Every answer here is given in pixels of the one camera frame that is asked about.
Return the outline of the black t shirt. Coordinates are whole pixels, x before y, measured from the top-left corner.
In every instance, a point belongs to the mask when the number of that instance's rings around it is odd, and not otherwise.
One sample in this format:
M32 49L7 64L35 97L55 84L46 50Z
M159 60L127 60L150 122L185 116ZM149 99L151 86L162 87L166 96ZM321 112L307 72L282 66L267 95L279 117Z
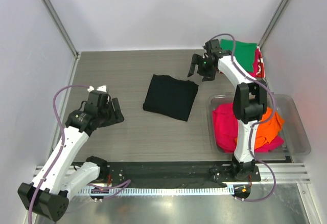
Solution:
M143 103L143 110L186 122L197 93L198 85L192 81L154 74Z

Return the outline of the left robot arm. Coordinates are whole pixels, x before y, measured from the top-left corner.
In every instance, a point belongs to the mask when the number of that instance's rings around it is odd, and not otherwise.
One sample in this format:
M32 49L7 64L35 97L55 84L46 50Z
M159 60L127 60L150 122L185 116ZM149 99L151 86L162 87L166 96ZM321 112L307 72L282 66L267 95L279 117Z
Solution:
M59 123L61 139L45 165L30 183L21 183L18 188L18 196L28 211L28 223L32 223L33 214L57 222L82 188L92 181L102 183L108 179L107 161L96 156L88 157L78 170L66 175L95 130L124 121L118 99L109 95L105 85L89 86L87 91L87 100L68 115L65 123Z

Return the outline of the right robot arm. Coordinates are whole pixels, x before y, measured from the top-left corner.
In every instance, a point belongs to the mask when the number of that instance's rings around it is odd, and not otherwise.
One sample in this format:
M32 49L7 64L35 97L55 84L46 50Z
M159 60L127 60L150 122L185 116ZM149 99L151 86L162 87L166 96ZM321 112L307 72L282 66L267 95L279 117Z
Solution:
M236 181L244 181L255 169L255 136L267 111L267 87L241 67L233 51L223 50L219 40L209 40L203 48L203 55L192 56L188 77L197 73L203 82L213 81L221 71L235 87L233 114L238 121L238 137L229 174Z

